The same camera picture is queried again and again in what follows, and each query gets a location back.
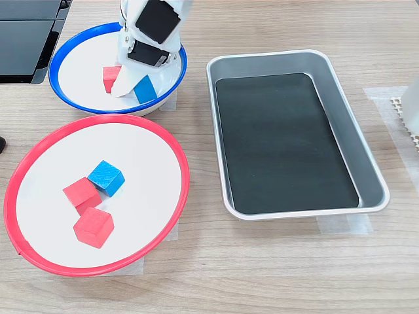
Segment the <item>metal tray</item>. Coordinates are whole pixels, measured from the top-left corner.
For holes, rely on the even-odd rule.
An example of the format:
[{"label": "metal tray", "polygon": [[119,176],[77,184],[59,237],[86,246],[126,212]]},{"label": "metal tray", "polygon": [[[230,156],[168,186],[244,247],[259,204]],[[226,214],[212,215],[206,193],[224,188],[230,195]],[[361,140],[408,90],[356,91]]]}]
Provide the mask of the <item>metal tray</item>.
[{"label": "metal tray", "polygon": [[[315,50],[295,50],[222,56],[208,63],[207,76],[223,201],[234,216],[243,220],[262,220],[372,213],[387,206],[390,200],[388,187],[326,55]],[[261,91],[253,84],[259,81],[266,83]],[[297,85],[302,82],[300,85],[305,86],[305,90],[295,90],[293,82]],[[280,97],[271,101],[263,97],[257,101],[257,96],[249,94],[249,90],[254,89],[258,95],[281,89],[285,94],[278,94]],[[288,90],[294,90],[294,94],[287,95]],[[312,99],[305,103],[301,94]],[[300,115],[286,109],[295,105],[294,96],[298,98],[295,104],[302,103]],[[249,102],[250,105],[240,108],[242,103]],[[299,125],[301,115],[306,125]],[[260,117],[271,118],[271,121],[266,124],[262,120],[257,124]],[[247,126],[254,128],[249,132]],[[256,153],[255,150],[265,142],[265,135],[269,137],[265,147],[268,150]],[[308,150],[299,151],[307,140],[311,141],[306,146]],[[311,158],[313,151],[319,152]],[[295,165],[293,158],[298,160],[300,157],[299,164]],[[252,165],[252,158],[257,165]],[[299,173],[290,173],[293,169]],[[266,180],[260,177],[259,181],[252,181],[263,175]]]}]

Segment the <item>blue rim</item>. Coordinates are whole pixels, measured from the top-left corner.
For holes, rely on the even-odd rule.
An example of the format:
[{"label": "blue rim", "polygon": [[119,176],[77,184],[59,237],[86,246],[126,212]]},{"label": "blue rim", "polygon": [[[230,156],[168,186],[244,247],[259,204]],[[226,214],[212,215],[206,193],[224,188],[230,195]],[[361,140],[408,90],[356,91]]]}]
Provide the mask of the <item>blue rim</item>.
[{"label": "blue rim", "polygon": [[53,57],[51,64],[50,64],[50,71],[49,71],[49,79],[52,89],[54,90],[55,94],[62,100],[64,100],[69,105],[73,106],[74,108],[87,111],[89,113],[133,113],[135,111],[144,110],[147,108],[150,108],[166,97],[168,97],[178,86],[181,84],[181,81],[183,80],[183,77],[186,73],[186,68],[188,64],[188,59],[186,56],[185,49],[183,46],[181,46],[181,50],[179,51],[179,55],[181,57],[182,61],[182,70],[179,78],[177,79],[176,83],[173,85],[172,88],[170,88],[165,94],[161,95],[160,97],[149,101],[148,103],[144,103],[142,105],[139,105],[137,107],[132,107],[128,109],[121,109],[121,110],[112,110],[112,111],[105,111],[105,110],[97,110],[97,109],[91,109],[86,108],[80,105],[77,105],[76,103],[72,102],[62,91],[60,87],[60,83],[58,82],[58,71],[60,70],[61,64],[64,61],[65,57],[79,44],[82,42],[107,33],[114,33],[116,31],[120,31],[121,26],[118,22],[115,23],[108,23],[103,24],[99,26],[92,27],[90,29],[87,29],[85,31],[82,31],[81,33],[75,35],[73,38],[68,40],[65,44],[61,46],[60,49],[58,49],[57,53],[55,53],[55,56]]}]

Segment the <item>wooden block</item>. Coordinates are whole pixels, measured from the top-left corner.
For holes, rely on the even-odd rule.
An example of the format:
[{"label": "wooden block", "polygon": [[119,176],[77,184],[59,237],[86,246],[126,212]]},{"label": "wooden block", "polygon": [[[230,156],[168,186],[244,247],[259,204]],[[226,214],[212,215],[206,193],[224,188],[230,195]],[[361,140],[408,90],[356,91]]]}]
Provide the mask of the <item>wooden block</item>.
[{"label": "wooden block", "polygon": [[80,215],[87,207],[95,207],[102,202],[99,192],[86,177],[64,188],[63,191]]},{"label": "wooden block", "polygon": [[115,83],[121,66],[103,67],[103,85],[108,94],[111,93],[113,83]]},{"label": "wooden block", "polygon": [[87,177],[91,183],[100,191],[111,197],[125,182],[122,172],[108,164],[106,161],[100,164]]},{"label": "wooden block", "polygon": [[88,207],[73,229],[80,242],[100,249],[113,231],[112,215],[99,209]]},{"label": "wooden block", "polygon": [[134,93],[136,93],[138,102],[140,104],[148,103],[157,98],[155,87],[153,86],[150,78],[146,75],[137,85],[134,87]]}]

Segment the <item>wooden table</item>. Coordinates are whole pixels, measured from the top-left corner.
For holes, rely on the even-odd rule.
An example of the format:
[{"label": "wooden table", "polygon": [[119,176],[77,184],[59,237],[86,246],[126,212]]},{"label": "wooden table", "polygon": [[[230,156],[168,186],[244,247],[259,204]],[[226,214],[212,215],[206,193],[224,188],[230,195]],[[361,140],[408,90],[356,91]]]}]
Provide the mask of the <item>wooden table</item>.
[{"label": "wooden table", "polygon": [[[117,1],[74,2],[60,38],[118,18]],[[179,240],[143,275],[74,279],[16,254],[0,222],[1,313],[419,313],[419,198],[363,87],[419,74],[415,1],[196,1],[182,31],[189,57],[176,112],[147,116],[172,132],[191,167]],[[326,53],[392,193],[374,233],[322,235],[315,218],[241,222],[223,207],[205,65],[225,54]],[[48,80],[0,86],[0,202],[18,162],[44,136],[85,117]]]}]

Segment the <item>silver tray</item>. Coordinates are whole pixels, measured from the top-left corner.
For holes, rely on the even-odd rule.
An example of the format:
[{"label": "silver tray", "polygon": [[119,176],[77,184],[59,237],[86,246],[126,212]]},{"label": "silver tray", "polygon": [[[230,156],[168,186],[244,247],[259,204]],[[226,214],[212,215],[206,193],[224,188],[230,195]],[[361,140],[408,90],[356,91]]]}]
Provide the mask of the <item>silver tray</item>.
[{"label": "silver tray", "polygon": [[[312,80],[358,195],[358,205],[350,208],[282,210],[254,215],[242,213],[234,206],[223,142],[216,83],[221,79],[265,77],[293,73],[304,73]],[[225,207],[235,217],[242,220],[263,220],[372,213],[380,211],[387,206],[390,200],[388,187],[355,120],[331,62],[326,55],[315,50],[295,50],[268,54],[222,56],[208,63],[207,76],[223,201]]]}]

